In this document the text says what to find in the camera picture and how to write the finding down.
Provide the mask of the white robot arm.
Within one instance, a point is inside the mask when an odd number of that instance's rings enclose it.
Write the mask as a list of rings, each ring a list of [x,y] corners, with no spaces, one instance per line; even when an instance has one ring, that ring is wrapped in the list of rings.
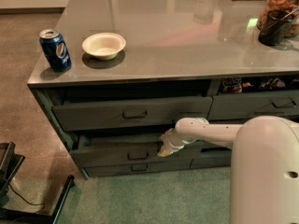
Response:
[[[160,140],[160,157],[198,140],[232,150],[230,224],[299,224],[299,123],[273,116],[243,124],[184,118]]]

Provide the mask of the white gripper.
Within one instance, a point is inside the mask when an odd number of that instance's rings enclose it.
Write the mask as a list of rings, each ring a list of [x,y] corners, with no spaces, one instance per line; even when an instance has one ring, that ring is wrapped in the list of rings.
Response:
[[[163,146],[158,151],[157,155],[162,158],[172,155],[172,151],[179,151],[185,146],[185,143],[178,136],[178,132],[175,129],[170,129],[163,133],[159,137],[159,141],[163,142]]]

